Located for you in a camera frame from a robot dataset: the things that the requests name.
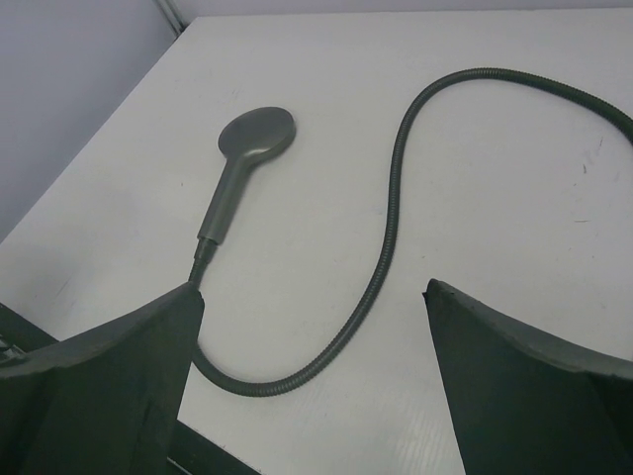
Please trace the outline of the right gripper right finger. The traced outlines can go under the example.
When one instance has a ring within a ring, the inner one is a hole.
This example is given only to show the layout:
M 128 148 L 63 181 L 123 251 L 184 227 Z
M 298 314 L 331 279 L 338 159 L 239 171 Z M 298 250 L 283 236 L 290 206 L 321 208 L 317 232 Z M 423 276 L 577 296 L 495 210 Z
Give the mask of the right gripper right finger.
M 423 294 L 468 474 L 629 474 L 632 364 L 432 279 Z

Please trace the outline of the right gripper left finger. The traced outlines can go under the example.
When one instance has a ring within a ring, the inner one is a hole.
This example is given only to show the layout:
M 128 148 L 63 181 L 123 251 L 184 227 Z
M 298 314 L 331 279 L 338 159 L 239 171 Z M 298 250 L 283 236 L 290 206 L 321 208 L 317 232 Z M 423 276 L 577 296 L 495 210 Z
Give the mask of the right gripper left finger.
M 185 283 L 2 362 L 2 473 L 164 473 L 204 307 Z

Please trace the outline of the grey shower head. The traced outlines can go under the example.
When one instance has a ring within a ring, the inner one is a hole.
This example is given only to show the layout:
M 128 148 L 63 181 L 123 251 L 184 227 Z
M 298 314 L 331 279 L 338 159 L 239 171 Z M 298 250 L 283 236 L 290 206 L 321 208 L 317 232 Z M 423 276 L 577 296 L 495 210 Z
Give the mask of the grey shower head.
M 294 141 L 296 131 L 293 115 L 272 106 L 245 112 L 225 126 L 218 148 L 226 165 L 199 229 L 199 239 L 224 242 L 250 174 L 281 155 Z

